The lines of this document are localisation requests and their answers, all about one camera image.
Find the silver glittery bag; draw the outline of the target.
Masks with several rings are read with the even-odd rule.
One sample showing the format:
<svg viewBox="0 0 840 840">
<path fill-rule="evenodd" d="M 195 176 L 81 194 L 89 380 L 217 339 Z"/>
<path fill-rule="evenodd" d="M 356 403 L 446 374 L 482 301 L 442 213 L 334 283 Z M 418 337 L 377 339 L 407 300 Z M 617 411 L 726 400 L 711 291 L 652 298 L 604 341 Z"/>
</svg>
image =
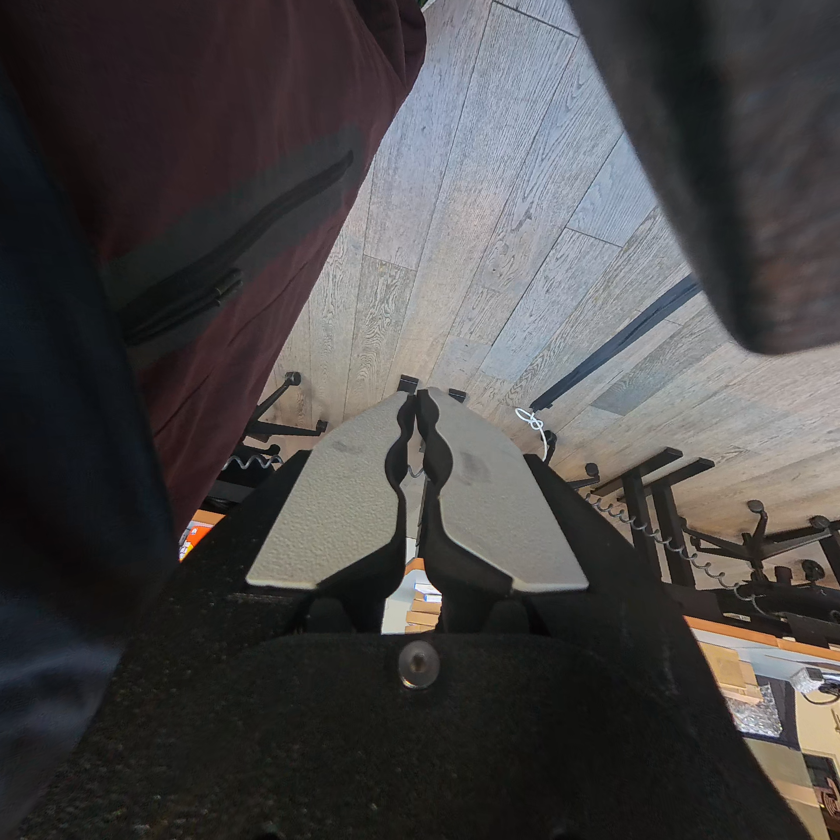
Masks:
<svg viewBox="0 0 840 840">
<path fill-rule="evenodd" d="M 737 729 L 746 736 L 778 740 L 783 723 L 776 706 L 771 685 L 759 685 L 760 699 L 756 703 L 728 699 L 728 707 Z"/>
</svg>

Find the orange box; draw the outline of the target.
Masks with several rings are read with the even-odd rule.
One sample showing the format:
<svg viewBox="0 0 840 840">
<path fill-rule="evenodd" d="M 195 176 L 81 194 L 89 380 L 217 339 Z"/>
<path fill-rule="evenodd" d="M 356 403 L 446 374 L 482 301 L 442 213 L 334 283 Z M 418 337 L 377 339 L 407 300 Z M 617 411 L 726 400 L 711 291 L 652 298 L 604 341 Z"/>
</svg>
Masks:
<svg viewBox="0 0 840 840">
<path fill-rule="evenodd" d="M 224 514 L 198 510 L 184 530 L 179 542 L 179 562 L 183 562 L 197 544 L 224 519 Z"/>
</svg>

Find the cardboard box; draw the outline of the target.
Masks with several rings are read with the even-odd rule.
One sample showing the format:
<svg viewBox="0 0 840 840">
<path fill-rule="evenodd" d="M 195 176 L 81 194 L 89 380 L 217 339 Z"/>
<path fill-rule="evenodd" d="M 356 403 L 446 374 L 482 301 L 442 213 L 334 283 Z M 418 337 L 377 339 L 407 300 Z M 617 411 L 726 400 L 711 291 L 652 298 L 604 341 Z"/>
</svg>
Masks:
<svg viewBox="0 0 840 840">
<path fill-rule="evenodd" d="M 700 650 L 724 697 L 751 706 L 763 701 L 763 693 L 753 667 L 742 661 L 737 651 L 705 643 L 700 643 Z"/>
</svg>

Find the orange-edged desk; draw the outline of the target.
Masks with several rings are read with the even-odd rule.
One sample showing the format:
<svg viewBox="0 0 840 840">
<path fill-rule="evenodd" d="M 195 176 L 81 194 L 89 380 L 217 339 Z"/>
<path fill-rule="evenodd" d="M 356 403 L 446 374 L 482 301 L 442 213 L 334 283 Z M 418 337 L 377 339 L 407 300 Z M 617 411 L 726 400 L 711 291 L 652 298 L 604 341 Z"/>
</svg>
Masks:
<svg viewBox="0 0 840 840">
<path fill-rule="evenodd" d="M 693 616 L 682 616 L 686 624 L 695 635 L 705 634 L 719 639 L 725 638 L 724 646 L 734 644 L 758 645 L 766 648 L 783 650 L 793 655 L 811 656 L 820 660 L 839 663 L 839 651 L 832 647 L 819 647 L 797 642 L 787 637 L 775 637 L 766 633 L 759 633 L 752 629 L 730 626 L 723 623 L 715 623 Z"/>
</svg>

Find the person's maroon pants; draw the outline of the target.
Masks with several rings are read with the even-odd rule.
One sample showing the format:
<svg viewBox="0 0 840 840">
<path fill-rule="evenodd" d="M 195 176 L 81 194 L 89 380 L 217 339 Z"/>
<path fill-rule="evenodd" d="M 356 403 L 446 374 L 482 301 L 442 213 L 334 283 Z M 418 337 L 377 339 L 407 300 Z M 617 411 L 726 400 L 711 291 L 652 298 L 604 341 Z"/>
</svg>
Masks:
<svg viewBox="0 0 840 840">
<path fill-rule="evenodd" d="M 2 2 L 181 532 L 423 66 L 417 2 Z"/>
</svg>

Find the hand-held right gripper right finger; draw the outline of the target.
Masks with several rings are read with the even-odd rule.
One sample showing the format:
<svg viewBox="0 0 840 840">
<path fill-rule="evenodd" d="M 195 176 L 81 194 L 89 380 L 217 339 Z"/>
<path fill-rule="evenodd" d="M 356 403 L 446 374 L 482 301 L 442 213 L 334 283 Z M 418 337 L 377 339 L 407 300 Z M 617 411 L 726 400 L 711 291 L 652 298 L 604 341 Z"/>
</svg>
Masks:
<svg viewBox="0 0 840 840">
<path fill-rule="evenodd" d="M 431 490 L 427 571 L 488 594 L 582 592 L 589 582 L 522 451 L 436 387 L 417 394 Z"/>
</svg>

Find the black table legs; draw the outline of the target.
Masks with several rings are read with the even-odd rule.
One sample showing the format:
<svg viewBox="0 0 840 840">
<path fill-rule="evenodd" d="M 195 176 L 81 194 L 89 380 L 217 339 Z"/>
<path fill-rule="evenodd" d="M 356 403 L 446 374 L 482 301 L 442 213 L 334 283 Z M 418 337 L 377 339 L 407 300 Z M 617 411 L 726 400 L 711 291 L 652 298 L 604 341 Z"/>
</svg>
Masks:
<svg viewBox="0 0 840 840">
<path fill-rule="evenodd" d="M 664 579 L 659 557 L 663 553 L 671 584 L 695 589 L 698 568 L 678 523 L 674 486 L 713 469 L 715 462 L 696 458 L 648 484 L 645 482 L 651 474 L 672 466 L 682 457 L 680 449 L 663 448 L 588 491 L 585 498 L 603 516 L 630 531 L 636 552 L 657 579 Z"/>
</svg>

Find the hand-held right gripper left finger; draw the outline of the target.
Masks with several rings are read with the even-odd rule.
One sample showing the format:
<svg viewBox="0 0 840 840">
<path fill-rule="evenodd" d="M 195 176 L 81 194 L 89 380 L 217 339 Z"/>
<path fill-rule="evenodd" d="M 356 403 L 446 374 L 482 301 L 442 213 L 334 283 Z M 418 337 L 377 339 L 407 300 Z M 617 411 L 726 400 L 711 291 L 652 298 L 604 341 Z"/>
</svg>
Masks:
<svg viewBox="0 0 840 840">
<path fill-rule="evenodd" d="M 406 558 L 414 396 L 396 392 L 317 443 L 246 575 L 248 585 L 395 589 Z"/>
</svg>

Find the stack of cardboard boxes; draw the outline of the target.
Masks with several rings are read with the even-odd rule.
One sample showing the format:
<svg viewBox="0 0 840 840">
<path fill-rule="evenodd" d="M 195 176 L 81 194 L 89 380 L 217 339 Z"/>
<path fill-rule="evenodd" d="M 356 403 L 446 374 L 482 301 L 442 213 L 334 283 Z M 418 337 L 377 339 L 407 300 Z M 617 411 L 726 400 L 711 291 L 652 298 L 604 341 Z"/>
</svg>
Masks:
<svg viewBox="0 0 840 840">
<path fill-rule="evenodd" d="M 435 630 L 442 612 L 443 595 L 428 578 L 422 558 L 413 558 L 406 565 L 401 593 L 408 599 L 405 634 Z"/>
</svg>

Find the black floor strip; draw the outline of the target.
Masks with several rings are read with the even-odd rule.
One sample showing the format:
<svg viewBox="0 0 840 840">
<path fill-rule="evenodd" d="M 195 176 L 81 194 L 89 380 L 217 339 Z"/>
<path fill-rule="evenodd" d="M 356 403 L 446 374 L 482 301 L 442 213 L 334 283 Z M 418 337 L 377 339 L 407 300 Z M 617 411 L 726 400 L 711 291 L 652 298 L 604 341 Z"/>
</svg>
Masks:
<svg viewBox="0 0 840 840">
<path fill-rule="evenodd" d="M 640 340 L 700 291 L 700 284 L 693 275 L 685 276 L 645 310 L 642 310 L 626 327 L 579 363 L 572 372 L 555 382 L 549 389 L 534 399 L 529 406 L 529 411 L 538 413 L 550 408 L 563 394 Z"/>
</svg>

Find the grey device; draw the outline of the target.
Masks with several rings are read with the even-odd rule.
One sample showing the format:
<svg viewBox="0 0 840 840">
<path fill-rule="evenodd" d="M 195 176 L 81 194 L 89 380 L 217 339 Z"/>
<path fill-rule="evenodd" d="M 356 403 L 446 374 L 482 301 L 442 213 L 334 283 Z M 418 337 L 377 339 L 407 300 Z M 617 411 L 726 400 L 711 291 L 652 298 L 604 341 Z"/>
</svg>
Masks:
<svg viewBox="0 0 840 840">
<path fill-rule="evenodd" d="M 806 666 L 796 671 L 789 682 L 814 706 L 831 706 L 839 701 L 838 673 Z"/>
</svg>

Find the person's dark blue jacket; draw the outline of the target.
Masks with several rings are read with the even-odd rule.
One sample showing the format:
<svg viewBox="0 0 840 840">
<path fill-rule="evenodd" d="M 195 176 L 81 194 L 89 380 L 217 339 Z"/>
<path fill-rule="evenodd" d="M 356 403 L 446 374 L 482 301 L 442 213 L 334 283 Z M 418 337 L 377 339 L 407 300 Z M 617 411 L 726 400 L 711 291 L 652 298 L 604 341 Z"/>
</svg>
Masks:
<svg viewBox="0 0 840 840">
<path fill-rule="evenodd" d="M 176 557 L 117 320 L 5 70 L 1 106 L 1 798 L 15 838 Z"/>
</svg>

